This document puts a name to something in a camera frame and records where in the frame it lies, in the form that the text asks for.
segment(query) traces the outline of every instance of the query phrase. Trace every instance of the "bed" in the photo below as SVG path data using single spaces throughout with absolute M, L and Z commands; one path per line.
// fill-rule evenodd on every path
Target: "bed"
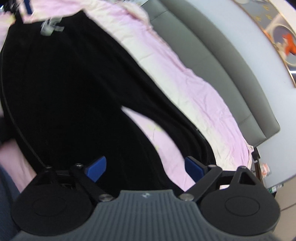
M 111 34 L 210 143 L 224 170 L 250 168 L 252 146 L 279 131 L 252 70 L 227 38 L 198 9 L 184 0 L 149 0 L 143 9 L 131 3 L 100 0 L 31 1 L 26 22 L 72 15 L 84 9 Z M 0 44 L 13 18 L 1 16 Z M 170 137 L 152 120 L 123 107 L 161 157 L 168 177 L 183 190 L 193 180 Z M 1 146 L 0 164 L 20 191 L 35 172 L 11 140 Z

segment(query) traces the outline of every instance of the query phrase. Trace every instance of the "pink bedsheet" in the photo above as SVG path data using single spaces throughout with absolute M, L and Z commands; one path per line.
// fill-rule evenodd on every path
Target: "pink bedsheet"
M 117 39 L 154 80 L 167 97 L 196 125 L 210 143 L 217 164 L 225 170 L 250 166 L 251 147 L 245 142 L 228 107 L 219 94 L 201 78 L 186 69 L 176 54 L 152 30 L 147 15 L 138 6 L 115 5 L 101 0 L 31 0 L 32 16 L 27 22 L 52 16 L 71 15 L 80 9 Z M 8 14 L 0 16 L 0 44 L 4 43 L 9 25 Z M 168 177 L 183 190 L 194 182 L 185 172 L 184 159 L 171 138 L 152 120 L 123 107 L 124 112 L 143 130 L 158 151 Z M 19 152 L 13 142 L 9 151 Z M 34 172 L 24 157 L 8 162 L 0 149 L 0 164 L 11 175 L 20 191 L 29 183 Z

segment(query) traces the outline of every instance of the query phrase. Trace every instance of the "black circular disc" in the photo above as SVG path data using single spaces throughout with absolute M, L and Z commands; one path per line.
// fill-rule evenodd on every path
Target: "black circular disc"
M 69 232 L 91 215 L 85 193 L 58 185 L 27 187 L 12 206 L 12 218 L 21 230 L 40 236 Z
M 264 187 L 236 185 L 209 193 L 200 204 L 205 219 L 233 235 L 254 236 L 272 230 L 279 219 L 279 205 Z

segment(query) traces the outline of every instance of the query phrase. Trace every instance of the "upholstered headboard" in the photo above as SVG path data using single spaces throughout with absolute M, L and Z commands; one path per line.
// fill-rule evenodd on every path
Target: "upholstered headboard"
M 143 8 L 184 65 L 219 92 L 249 144 L 280 130 L 252 70 L 211 20 L 186 0 L 149 0 Z

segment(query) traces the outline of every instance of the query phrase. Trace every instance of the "black clothing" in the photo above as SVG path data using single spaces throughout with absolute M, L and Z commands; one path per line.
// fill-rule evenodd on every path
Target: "black clothing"
M 107 158 L 99 179 L 106 192 L 181 190 L 166 176 L 126 106 L 158 123 L 182 155 L 215 164 L 196 127 L 133 58 L 84 12 L 65 17 L 50 36 L 42 22 L 14 24 L 1 52 L 1 103 L 17 142 L 38 172 Z

